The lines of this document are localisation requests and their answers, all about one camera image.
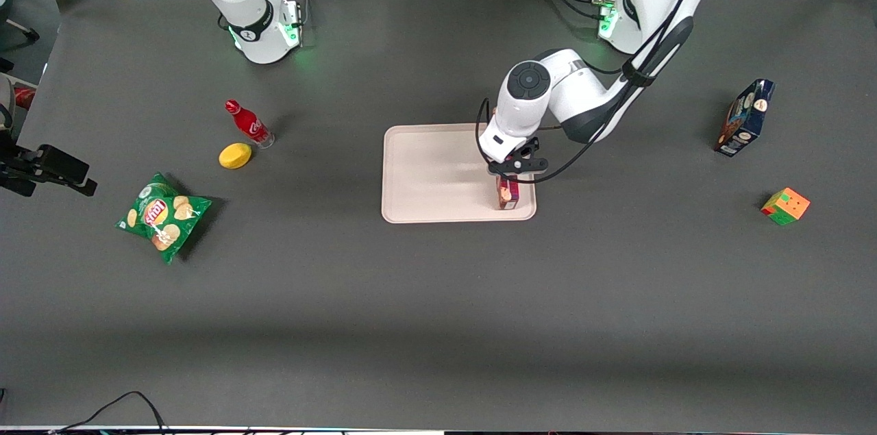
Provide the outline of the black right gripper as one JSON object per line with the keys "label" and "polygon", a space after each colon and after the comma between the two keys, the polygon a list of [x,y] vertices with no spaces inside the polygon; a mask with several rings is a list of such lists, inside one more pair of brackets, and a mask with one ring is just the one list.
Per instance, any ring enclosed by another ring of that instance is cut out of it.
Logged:
{"label": "black right gripper", "polygon": [[40,145],[38,150],[19,147],[15,142],[1,145],[1,186],[22,197],[34,194],[40,178],[94,197],[98,185],[88,179],[88,170],[90,166],[84,161],[52,145]]}

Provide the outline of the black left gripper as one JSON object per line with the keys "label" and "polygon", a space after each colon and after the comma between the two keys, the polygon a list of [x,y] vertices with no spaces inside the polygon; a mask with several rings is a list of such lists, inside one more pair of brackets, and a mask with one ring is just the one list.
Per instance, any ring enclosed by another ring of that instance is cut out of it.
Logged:
{"label": "black left gripper", "polygon": [[539,138],[533,136],[522,147],[511,151],[502,162],[489,161],[488,171],[495,175],[497,184],[504,182],[504,177],[501,175],[512,175],[519,184],[532,184],[534,175],[541,175],[549,167],[545,158],[536,156],[539,148]]}

